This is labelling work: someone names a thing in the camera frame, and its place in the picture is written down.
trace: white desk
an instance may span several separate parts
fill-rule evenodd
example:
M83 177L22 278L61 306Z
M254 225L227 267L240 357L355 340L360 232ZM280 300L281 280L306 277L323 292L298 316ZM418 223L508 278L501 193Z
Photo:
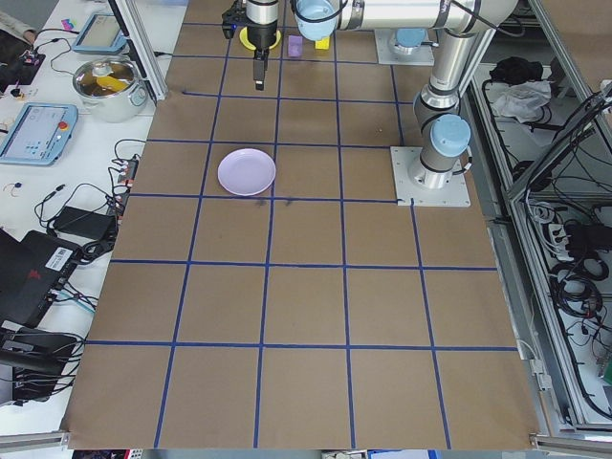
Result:
M150 32L154 31L149 34L153 49L171 53L186 7L165 6L159 1L151 0L141 0L138 6L145 28ZM79 30L94 11L92 7L98 10L99 4L84 0L60 0L45 28L61 28L61 20L70 18L76 21L76 30ZM56 37L64 37L72 42L76 36L62 32L47 32L40 35L36 45ZM66 185L45 205L45 214L48 216L55 214L78 184L91 183L110 191L107 167L114 158L113 145L116 141L125 138L145 140L153 119L155 106L151 101L141 114L122 123L106 123L89 115L72 87L72 77L57 73L51 68L53 57L66 49L64 41L50 43L41 48L40 52L47 55L47 58L33 84L22 88L27 95L24 101L72 103L78 107L79 120L63 155L54 165L48 167L0 164L0 227L17 239L21 239L29 230L42 230L33 213L33 207L57 186ZM57 69L74 72L83 63L96 58L94 55L68 53L58 58L54 66ZM164 72L167 71L169 61L168 56L159 58ZM0 122L14 120L24 101L13 98L7 91L7 95L0 98ZM119 153L122 157L130 158L135 153L141 153L142 148L142 143L124 142L119 147ZM14 196L11 196L10 186L3 190L8 184L16 182L22 186L14 191ZM71 205L93 209L103 202L101 198L101 193L98 191L84 187L71 201ZM110 255L106 254L89 266L77 268L71 277L71 282L85 294L97 296L109 259ZM77 305L62 304L54 305L50 309L39 328L85 336L92 315ZM28 402L22 407L0 407L0 435L57 430L69 397L70 389L53 396L45 403ZM43 450L40 454L40 457L49 457L48 451Z

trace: black laptop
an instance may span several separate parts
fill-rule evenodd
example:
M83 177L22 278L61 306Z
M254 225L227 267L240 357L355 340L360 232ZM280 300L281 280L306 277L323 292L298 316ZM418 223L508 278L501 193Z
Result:
M80 246L30 231L21 242L0 229L0 325L35 327L75 270Z

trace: robotic arm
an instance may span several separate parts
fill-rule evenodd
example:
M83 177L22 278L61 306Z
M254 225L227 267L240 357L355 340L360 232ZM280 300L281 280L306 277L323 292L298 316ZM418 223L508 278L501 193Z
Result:
M268 54L276 41L278 0L235 0L222 18L223 34L227 39L233 38L237 26L247 27L247 38L255 47L252 78L255 88L263 91Z
M278 0L235 0L223 14L226 38L246 26L255 46L253 79L263 89L269 48L275 41ZM517 0L290 0L301 33L321 39L334 29L441 29L443 35L429 82L417 95L414 112L425 146L408 173L418 186L448 183L457 158L470 141L470 127L456 116L458 87L475 34L496 27Z

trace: light blue joint cap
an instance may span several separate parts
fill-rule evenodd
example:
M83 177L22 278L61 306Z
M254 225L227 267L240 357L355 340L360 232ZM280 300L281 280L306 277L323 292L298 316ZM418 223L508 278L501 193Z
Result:
M447 158L461 155L470 143L470 125L457 115L446 114L431 126L430 137L434 148Z
M321 19L334 14L334 7L327 0L298 0L297 10L308 19ZM305 22L295 18L299 32L304 38L319 41L331 35L336 28L336 17L324 22Z
M405 48L416 48L421 46L426 36L425 29L398 29L395 33L395 40L398 45Z

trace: purple block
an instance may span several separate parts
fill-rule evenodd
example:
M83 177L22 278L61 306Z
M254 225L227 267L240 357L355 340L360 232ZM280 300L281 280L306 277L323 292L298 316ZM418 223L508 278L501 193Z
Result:
M300 35L289 35L289 57L302 56L302 37Z

